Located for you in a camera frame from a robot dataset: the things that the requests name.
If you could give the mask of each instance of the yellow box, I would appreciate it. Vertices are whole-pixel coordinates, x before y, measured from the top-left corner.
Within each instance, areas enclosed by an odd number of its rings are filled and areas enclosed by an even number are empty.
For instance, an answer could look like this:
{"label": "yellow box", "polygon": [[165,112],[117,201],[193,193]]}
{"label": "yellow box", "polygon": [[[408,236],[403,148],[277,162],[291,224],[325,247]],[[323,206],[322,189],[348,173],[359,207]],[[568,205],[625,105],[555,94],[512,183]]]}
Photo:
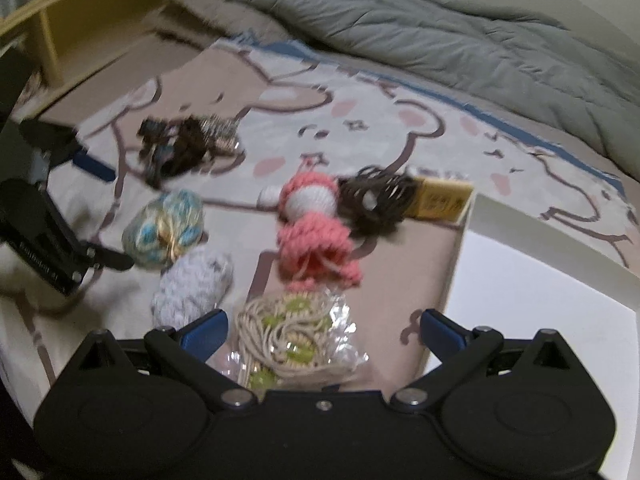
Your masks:
{"label": "yellow box", "polygon": [[415,179],[420,187],[406,216],[419,220],[457,221],[474,190],[473,184],[462,180],[428,176],[418,176]]}

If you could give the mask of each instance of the green bead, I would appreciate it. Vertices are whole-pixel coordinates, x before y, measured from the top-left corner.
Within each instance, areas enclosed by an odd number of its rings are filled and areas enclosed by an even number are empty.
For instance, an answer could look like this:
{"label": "green bead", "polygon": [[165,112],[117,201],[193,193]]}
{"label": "green bead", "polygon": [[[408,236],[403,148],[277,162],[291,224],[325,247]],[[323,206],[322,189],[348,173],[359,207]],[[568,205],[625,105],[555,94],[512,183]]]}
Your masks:
{"label": "green bead", "polygon": [[311,344],[295,345],[287,350],[287,358],[301,365],[311,364],[315,354],[316,349]]}
{"label": "green bead", "polygon": [[287,301],[285,305],[285,309],[287,312],[303,312],[305,310],[309,310],[311,307],[311,300],[309,298],[294,298],[293,300]]}
{"label": "green bead", "polygon": [[278,314],[274,316],[273,314],[269,314],[262,318],[262,326],[264,328],[274,329],[277,327],[278,323],[283,322],[286,319],[284,314]]}
{"label": "green bead", "polygon": [[278,382],[276,374],[268,368],[263,368],[257,372],[252,372],[249,375],[249,389],[256,390],[268,390],[273,388]]}
{"label": "green bead", "polygon": [[326,332],[334,325],[334,322],[331,319],[331,316],[324,316],[320,323],[318,324],[318,330],[321,332]]}

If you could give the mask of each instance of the cardboard box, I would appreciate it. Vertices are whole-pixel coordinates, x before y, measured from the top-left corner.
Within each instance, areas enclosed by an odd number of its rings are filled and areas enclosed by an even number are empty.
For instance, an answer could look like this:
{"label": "cardboard box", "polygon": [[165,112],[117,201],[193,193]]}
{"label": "cardboard box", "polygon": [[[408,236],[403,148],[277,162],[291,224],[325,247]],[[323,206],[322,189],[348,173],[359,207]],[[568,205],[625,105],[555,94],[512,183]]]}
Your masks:
{"label": "cardboard box", "polygon": [[[559,330],[616,417],[601,474],[640,479],[637,276],[551,225],[479,195],[442,306],[460,325],[489,325],[506,338]],[[427,354],[424,362],[427,370],[439,364]]]}

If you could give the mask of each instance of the hair tie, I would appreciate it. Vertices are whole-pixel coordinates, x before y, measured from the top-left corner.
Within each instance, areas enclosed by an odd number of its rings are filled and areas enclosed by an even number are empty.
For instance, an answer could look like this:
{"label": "hair tie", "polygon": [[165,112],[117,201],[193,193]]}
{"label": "hair tie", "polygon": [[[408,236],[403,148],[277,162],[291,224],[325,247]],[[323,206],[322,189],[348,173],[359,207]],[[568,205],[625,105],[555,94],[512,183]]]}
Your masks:
{"label": "hair tie", "polygon": [[286,385],[347,381],[369,357],[354,341],[344,297],[328,290],[261,296],[234,309],[241,386],[258,394]]}
{"label": "hair tie", "polygon": [[379,166],[362,168],[355,176],[340,179],[338,184],[340,210],[367,233],[394,229],[404,219],[418,190],[411,177]]}
{"label": "hair tie", "polygon": [[151,301],[154,326],[180,329],[217,308],[233,279],[231,256],[199,246],[160,278]]}
{"label": "hair tie", "polygon": [[138,155],[144,164],[145,181],[159,189],[162,179],[195,168],[203,158],[238,156],[244,152],[238,137],[238,122],[211,116],[190,116],[164,121],[146,118],[138,136]]}

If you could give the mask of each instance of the blue stripe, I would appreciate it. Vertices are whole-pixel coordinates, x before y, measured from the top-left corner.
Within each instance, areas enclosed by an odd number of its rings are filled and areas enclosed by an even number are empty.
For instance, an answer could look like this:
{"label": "blue stripe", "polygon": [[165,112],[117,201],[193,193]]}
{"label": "blue stripe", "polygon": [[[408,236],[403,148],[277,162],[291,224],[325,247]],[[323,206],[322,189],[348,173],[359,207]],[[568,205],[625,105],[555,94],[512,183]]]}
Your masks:
{"label": "blue stripe", "polygon": [[[328,64],[335,65],[334,60],[325,58],[324,56],[322,56],[322,54],[318,54],[316,51],[310,49],[308,46],[306,46],[306,44],[298,40],[282,41],[279,43],[271,43],[267,45],[252,44],[252,46],[254,48],[258,48],[261,50],[273,52],[274,54],[282,54],[283,56],[295,57],[301,60],[319,61],[319,62],[325,62]],[[593,166],[589,166],[588,164],[585,164],[583,161],[581,161],[579,158],[569,153],[559,144],[548,142],[548,140],[541,139],[540,137],[530,134],[529,132],[526,132],[525,130],[518,128],[517,126],[513,126],[512,124],[505,123],[504,121],[492,116],[491,114],[488,114],[487,112],[483,112],[480,108],[477,108],[472,104],[461,103],[446,95],[439,94],[431,90],[427,90],[426,88],[416,86],[412,83],[403,81],[401,79],[398,79],[392,76],[379,74],[377,72],[370,72],[368,70],[360,70],[360,72],[368,75],[372,75],[381,79],[385,79],[393,83],[400,84],[422,95],[437,99],[438,101],[441,101],[443,103],[446,103],[447,105],[458,108],[459,110],[464,110],[465,112],[468,112],[469,114],[473,115],[473,117],[478,118],[481,121],[484,121],[485,123],[490,124],[491,126],[494,126],[495,128],[498,128],[499,130],[510,135],[514,139],[517,139],[526,144],[530,144],[532,146],[540,146],[542,148],[545,148],[550,152],[553,152],[556,155],[560,156],[562,159],[566,160],[568,163],[573,164],[576,168],[580,168],[581,170],[586,171],[587,173],[590,173],[593,176],[596,176],[597,178],[604,180],[608,184],[611,184],[614,188],[618,190],[618,192],[620,193],[620,196],[626,199],[625,188],[618,177],[610,173],[607,173],[606,171],[600,171],[594,168]]]}

